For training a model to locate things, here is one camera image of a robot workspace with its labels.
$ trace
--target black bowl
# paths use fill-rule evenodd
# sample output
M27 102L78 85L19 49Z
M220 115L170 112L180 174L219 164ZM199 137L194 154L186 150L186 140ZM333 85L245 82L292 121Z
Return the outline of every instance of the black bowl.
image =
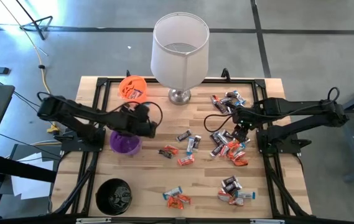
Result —
M99 187L96 193L96 206L107 215L123 214L131 204L131 189L121 179L110 179Z

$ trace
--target white paper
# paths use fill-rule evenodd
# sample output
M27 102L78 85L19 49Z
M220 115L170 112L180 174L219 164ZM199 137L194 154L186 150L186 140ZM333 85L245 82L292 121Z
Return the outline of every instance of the white paper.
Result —
M32 154L23 159L19 159L18 161L22 161L25 164L30 164L48 170L53 170L54 168L53 161L42 162L41 152ZM21 199L47 197L50 194L50 182L32 180L16 176L11 176L11 180L14 196L21 194Z
M42 162L40 164L34 164L37 167L52 170L54 168L53 161ZM38 197L48 197L50 195L51 183L40 180L30 180L28 179L30 187L29 190L24 190L21 195L21 199L38 198Z
M42 159L41 159L42 155L41 152L40 153L35 153L32 155L29 155L23 159L19 159L18 161L24 161L24 160L31 160L31 161L25 161L23 163L25 164L36 164L36 163L41 163ZM21 179L25 179L25 178L21 178L21 177L17 177L17 176L11 176L11 181L12 181L12 189L14 191L14 196L19 195L22 193L23 190L23 185L22 185L22 181Z

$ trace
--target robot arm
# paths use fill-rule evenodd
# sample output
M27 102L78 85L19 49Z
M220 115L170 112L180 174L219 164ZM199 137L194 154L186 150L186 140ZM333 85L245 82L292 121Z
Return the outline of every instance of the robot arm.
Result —
M41 100L37 116L45 121L57 121L72 131L84 141L95 142L98 128L93 124L84 124L77 118L87 119L125 135L137 135L154 138L158 124L149 120L149 108L138 104L133 110L125 103L116 110L101 112L81 105L62 96L49 95Z

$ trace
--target chocolate bar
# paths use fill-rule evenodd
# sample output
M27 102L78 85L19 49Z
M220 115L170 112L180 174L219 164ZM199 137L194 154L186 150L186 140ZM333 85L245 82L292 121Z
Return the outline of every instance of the chocolate bar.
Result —
M198 149L199 148L199 142L202 139L201 136L195 136L195 141L193 142L193 147Z
M188 129L186 132L177 137L177 141L182 141L185 138L189 137L191 134L192 132L190 131L190 129Z

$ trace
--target purple bowl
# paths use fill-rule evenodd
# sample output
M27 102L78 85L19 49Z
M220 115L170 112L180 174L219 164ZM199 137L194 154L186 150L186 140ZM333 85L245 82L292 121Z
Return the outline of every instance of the purple bowl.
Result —
M113 152L124 155L135 155L142 148L142 140L138 136L122 136L117 131L110 134L110 148Z

